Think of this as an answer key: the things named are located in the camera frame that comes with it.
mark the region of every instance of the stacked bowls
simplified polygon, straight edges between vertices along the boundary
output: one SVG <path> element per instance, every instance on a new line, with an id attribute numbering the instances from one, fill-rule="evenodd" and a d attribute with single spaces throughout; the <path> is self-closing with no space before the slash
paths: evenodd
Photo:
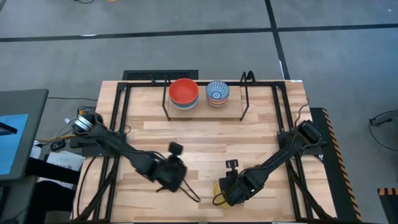
<path id="1" fill-rule="evenodd" d="M 192 109 L 199 99 L 199 87 L 189 78 L 175 80 L 169 88 L 172 104 L 180 110 Z"/>
<path id="2" fill-rule="evenodd" d="M 206 98 L 211 106 L 223 106 L 229 97 L 229 87 L 225 82 L 216 80 L 206 86 Z"/>

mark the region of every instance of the gray floor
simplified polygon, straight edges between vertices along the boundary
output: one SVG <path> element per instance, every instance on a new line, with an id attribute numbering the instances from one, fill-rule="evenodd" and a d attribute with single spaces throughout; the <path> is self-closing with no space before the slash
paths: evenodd
<path id="1" fill-rule="evenodd" d="M 396 1 L 272 0 L 278 27 L 398 23 Z M 270 27 L 264 1 L 8 0 L 0 37 Z M 312 107 L 329 110 L 364 221 L 387 223 L 379 187 L 397 187 L 398 152 L 378 146 L 368 119 L 397 109 L 398 29 L 286 32 L 291 79 Z M 281 79 L 271 33 L 0 43 L 0 90 L 48 88 L 51 96 L 96 98 L 123 70 L 199 69 L 200 78 Z M 52 137 L 87 101 L 48 100 L 38 138 Z M 374 130 L 397 145 L 390 124 Z"/>

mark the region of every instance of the orange bowl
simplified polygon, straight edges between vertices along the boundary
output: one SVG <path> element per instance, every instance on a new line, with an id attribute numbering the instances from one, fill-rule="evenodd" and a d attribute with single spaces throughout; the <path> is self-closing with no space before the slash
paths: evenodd
<path id="1" fill-rule="evenodd" d="M 198 97 L 199 87 L 189 78 L 180 78 L 170 85 L 169 95 L 174 102 L 180 105 L 190 104 Z"/>

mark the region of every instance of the wooden table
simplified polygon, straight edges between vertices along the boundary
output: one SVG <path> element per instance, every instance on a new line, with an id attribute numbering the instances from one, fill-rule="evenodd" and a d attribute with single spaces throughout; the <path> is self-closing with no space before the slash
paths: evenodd
<path id="1" fill-rule="evenodd" d="M 116 92 L 116 81 L 103 82 L 96 112 L 109 124 Z M 299 108 L 306 103 L 302 82 L 286 81 L 290 109 L 296 119 Z M 134 171 L 129 161 L 122 158 L 113 201 L 112 222 L 265 222 L 293 221 L 292 199 L 285 165 L 273 172 L 256 196 L 233 208 L 222 209 L 212 205 L 213 187 L 225 176 L 225 161 L 238 159 L 238 170 L 263 163 L 279 150 L 271 87 L 249 87 L 250 108 L 243 121 L 238 119 L 185 119 L 167 121 L 162 109 L 163 88 L 134 87 L 129 98 L 126 124 L 129 144 L 137 149 L 155 150 L 165 155 L 170 141 L 184 146 L 182 160 L 188 167 L 186 179 L 201 197 L 196 203 L 183 192 L 155 193 L 160 187 Z M 278 92 L 281 110 L 282 94 Z M 121 96 L 119 116 L 123 106 Z M 302 110 L 300 120 L 311 119 L 309 107 Z M 86 158 L 82 173 L 91 158 Z M 331 216 L 335 208 L 323 164 L 313 156 L 303 156 L 303 169 L 309 191 Z M 83 184 L 80 210 L 82 211 L 97 191 L 103 159 L 97 158 Z M 302 216 L 305 216 L 302 194 L 297 189 Z M 108 194 L 105 193 L 99 217 L 104 217 Z"/>

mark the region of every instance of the blue screen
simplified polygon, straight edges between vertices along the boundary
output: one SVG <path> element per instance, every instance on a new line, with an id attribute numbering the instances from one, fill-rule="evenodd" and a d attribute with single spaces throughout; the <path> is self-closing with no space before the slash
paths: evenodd
<path id="1" fill-rule="evenodd" d="M 27 117 L 28 114 L 0 116 L 0 122 L 18 130 L 16 134 L 0 136 L 0 175 L 9 174 L 11 171 Z"/>

